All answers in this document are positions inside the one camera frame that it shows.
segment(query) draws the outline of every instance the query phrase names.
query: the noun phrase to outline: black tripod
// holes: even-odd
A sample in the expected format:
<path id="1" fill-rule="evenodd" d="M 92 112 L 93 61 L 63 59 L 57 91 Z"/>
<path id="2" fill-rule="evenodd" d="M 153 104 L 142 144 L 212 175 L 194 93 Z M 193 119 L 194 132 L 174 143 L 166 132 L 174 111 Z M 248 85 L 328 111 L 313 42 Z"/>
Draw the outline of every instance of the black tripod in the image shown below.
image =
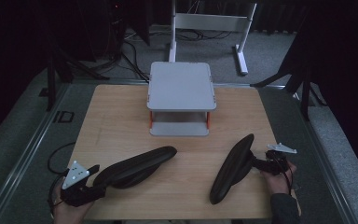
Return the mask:
<path id="1" fill-rule="evenodd" d="M 43 41 L 43 48 L 46 53 L 48 61 L 48 90 L 45 92 L 48 97 L 48 109 L 49 111 L 56 101 L 56 88 L 55 88 L 55 72 L 59 75 L 62 82 L 70 83 L 73 81 L 74 76 L 68 63 L 74 67 L 83 70 L 89 76 L 99 79 L 107 80 L 109 77 L 103 77 L 96 72 L 90 70 L 86 65 L 72 58 L 69 54 L 64 52 L 57 44 L 57 40 L 48 25 L 48 20 L 41 4 L 38 0 L 29 0 L 28 6 L 34 13 L 37 23 L 40 28 L 40 35 Z"/>
<path id="2" fill-rule="evenodd" d="M 317 75 L 317 69 L 315 68 L 317 68 L 318 60 L 320 60 L 318 47 L 321 46 L 321 38 L 314 32 L 316 30 L 315 26 L 318 25 L 318 23 L 314 21 L 318 15 L 317 11 L 315 7 L 309 10 L 306 19 L 301 25 L 300 32 L 297 34 L 292 46 L 283 59 L 278 73 L 261 82 L 251 84 L 252 87 L 263 88 L 281 77 L 292 75 L 283 89 L 290 93 L 295 93 L 301 83 L 303 84 L 301 113 L 306 120 L 310 120 L 308 116 L 310 92 L 315 96 L 315 99 L 320 105 L 326 105 L 319 99 L 315 90 L 310 85 L 310 83 L 318 77 L 315 76 Z"/>

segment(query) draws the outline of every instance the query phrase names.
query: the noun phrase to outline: black sleeve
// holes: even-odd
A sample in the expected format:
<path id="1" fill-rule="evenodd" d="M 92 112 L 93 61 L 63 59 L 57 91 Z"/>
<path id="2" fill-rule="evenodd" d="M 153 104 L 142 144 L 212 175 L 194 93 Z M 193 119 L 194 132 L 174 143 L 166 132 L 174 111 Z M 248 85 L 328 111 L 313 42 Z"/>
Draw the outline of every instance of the black sleeve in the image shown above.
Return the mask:
<path id="1" fill-rule="evenodd" d="M 298 224 L 297 200 L 284 193 L 272 194 L 270 198 L 272 224 Z"/>

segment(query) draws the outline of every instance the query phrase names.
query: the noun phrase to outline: black wall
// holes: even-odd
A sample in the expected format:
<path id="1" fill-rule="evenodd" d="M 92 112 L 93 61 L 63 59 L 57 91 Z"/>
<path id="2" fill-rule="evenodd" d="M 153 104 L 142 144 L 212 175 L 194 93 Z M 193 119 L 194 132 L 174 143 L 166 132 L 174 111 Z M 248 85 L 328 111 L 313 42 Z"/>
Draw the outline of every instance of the black wall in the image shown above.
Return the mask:
<path id="1" fill-rule="evenodd" d="M 26 1 L 0 1 L 0 123 L 45 65 Z"/>
<path id="2" fill-rule="evenodd" d="M 312 7 L 283 64 L 308 64 L 358 158 L 358 1 Z"/>

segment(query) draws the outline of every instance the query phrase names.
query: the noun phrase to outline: wooden table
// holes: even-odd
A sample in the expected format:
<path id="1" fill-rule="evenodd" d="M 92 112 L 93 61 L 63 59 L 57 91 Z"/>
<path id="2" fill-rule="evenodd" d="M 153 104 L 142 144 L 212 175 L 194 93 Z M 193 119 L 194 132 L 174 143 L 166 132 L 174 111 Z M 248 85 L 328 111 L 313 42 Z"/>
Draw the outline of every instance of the wooden table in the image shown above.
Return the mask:
<path id="1" fill-rule="evenodd" d="M 155 173 L 130 189 L 109 188 L 87 219 L 225 219 L 270 217 L 269 194 L 253 168 L 217 205 L 209 193 L 232 147 L 249 133 L 251 150 L 265 159 L 275 144 L 258 91 L 214 88 L 217 108 L 205 137 L 156 137 L 149 133 L 147 86 L 101 85 L 94 92 L 70 160 L 101 170 L 119 161 L 163 146 L 178 153 Z M 88 186 L 96 175 L 89 178 Z"/>

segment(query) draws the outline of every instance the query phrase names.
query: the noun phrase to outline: human hand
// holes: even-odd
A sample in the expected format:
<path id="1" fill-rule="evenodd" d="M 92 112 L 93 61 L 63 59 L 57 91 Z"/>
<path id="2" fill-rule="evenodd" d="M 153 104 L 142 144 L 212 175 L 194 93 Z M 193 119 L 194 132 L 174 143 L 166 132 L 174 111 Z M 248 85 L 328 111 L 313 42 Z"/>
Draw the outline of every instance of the human hand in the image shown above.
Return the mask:
<path id="1" fill-rule="evenodd" d="M 60 203 L 62 183 L 57 185 L 55 193 L 57 195 L 57 202 L 54 206 L 54 224 L 79 224 L 82 223 L 83 218 L 87 212 L 94 205 L 94 202 L 86 203 L 78 207 L 74 207 L 65 202 Z"/>
<path id="2" fill-rule="evenodd" d="M 292 176 L 293 173 L 296 171 L 296 166 L 292 164 L 290 161 L 287 162 L 289 165 L 289 169 L 285 172 L 287 175 L 287 178 L 289 179 L 289 184 L 292 186 Z M 290 194 L 290 189 L 287 184 L 286 177 L 284 174 L 279 175 L 272 175 L 268 172 L 260 171 L 261 175 L 266 178 L 269 193 L 275 194 L 275 193 L 285 193 Z"/>

